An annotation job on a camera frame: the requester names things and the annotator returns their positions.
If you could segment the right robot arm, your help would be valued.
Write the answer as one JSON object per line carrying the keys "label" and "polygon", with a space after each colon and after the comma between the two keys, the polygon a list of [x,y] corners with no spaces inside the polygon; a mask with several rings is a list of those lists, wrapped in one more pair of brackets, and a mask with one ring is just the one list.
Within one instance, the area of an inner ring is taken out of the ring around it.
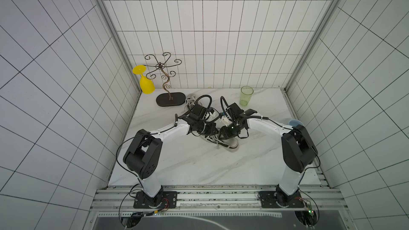
{"label": "right robot arm", "polygon": [[238,137],[243,129],[253,129],[281,142],[286,167],[272,200],[278,207],[289,207],[290,202],[300,197],[299,184],[317,157],[316,147],[307,129],[300,124],[291,126],[278,123],[253,109],[244,111],[235,103],[227,107],[226,114],[231,123],[219,130],[217,137],[220,140]]}

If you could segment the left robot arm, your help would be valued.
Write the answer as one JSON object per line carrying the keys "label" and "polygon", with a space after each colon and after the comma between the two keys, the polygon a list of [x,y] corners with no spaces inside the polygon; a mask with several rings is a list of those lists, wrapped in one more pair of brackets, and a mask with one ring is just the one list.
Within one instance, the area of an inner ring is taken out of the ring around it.
{"label": "left robot arm", "polygon": [[157,208],[164,200],[164,189],[156,178],[156,170],[164,145],[192,132],[205,135],[216,133],[216,124],[210,120],[210,107],[195,103],[181,116],[176,115],[173,124],[148,132],[139,130],[124,153],[123,163],[139,181],[142,191],[142,203]]}

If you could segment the black white sneaker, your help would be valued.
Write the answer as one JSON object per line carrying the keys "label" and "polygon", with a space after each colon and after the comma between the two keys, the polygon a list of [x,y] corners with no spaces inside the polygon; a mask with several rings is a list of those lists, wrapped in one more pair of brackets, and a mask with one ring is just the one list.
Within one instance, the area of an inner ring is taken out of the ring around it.
{"label": "black white sneaker", "polygon": [[223,147],[228,151],[235,151],[239,147],[239,141],[236,138],[222,139],[215,135],[205,135],[202,137],[205,141],[216,144],[216,146]]}
{"label": "black white sneaker", "polygon": [[192,109],[196,104],[197,96],[195,94],[189,94],[186,96],[185,107],[187,110]]}

